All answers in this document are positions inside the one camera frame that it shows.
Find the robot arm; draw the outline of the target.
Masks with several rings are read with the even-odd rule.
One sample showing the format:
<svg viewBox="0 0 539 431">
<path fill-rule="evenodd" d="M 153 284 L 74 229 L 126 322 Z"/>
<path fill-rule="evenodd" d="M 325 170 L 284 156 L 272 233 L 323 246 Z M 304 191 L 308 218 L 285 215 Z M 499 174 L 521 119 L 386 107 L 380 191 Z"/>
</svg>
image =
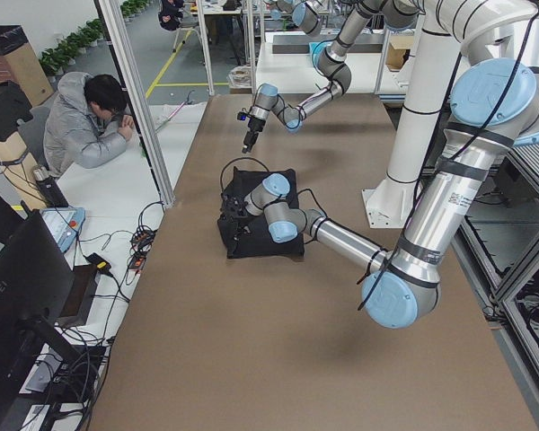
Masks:
<svg viewBox="0 0 539 431">
<path fill-rule="evenodd" d="M 269 116 L 287 130 L 349 89 L 346 58 L 371 18 L 390 29 L 423 21 L 384 180 L 367 199 L 371 223 L 401 233 L 392 250 L 302 209 L 288 172 L 252 172 L 223 187 L 218 228 L 230 257 L 294 254 L 304 236 L 365 270 L 361 308 L 399 329 L 431 312 L 439 265 L 495 160 L 539 143 L 539 4 L 535 1 L 357 1 L 315 59 L 327 85 L 296 106 L 263 84 L 238 114 L 251 151 Z"/>
<path fill-rule="evenodd" d="M 242 152 L 247 154 L 252 150 L 271 114 L 288 132 L 295 133 L 307 117 L 348 91 L 352 73 L 346 64 L 347 54 L 372 17 L 381 14 L 387 27 L 400 31 L 411 27 L 419 12 L 420 8 L 412 1 L 355 1 L 335 38 L 319 43 L 312 55 L 314 69 L 327 80 L 323 88 L 292 106 L 286 103 L 278 87 L 264 83 L 253 95 L 251 107 L 237 113 L 237 118 L 248 127 Z"/>
</svg>

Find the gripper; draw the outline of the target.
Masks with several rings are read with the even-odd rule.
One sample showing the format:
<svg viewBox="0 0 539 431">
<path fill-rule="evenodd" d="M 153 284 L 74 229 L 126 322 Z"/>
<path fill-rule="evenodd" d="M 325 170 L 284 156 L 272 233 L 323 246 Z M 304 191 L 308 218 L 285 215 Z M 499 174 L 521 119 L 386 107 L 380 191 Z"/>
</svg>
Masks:
<svg viewBox="0 0 539 431">
<path fill-rule="evenodd" d="M 222 238 L 239 238 L 249 234 L 250 213 L 246 210 L 244 197 L 221 194 L 219 232 Z"/>
<path fill-rule="evenodd" d="M 248 154 L 252 151 L 252 148 L 255 145 L 258 135 L 262 130 L 263 130 L 263 119 L 259 119 L 251 115 L 248 122 L 248 132 L 246 133 L 246 141 L 243 142 L 243 147 L 242 147 L 243 154 Z"/>
</svg>

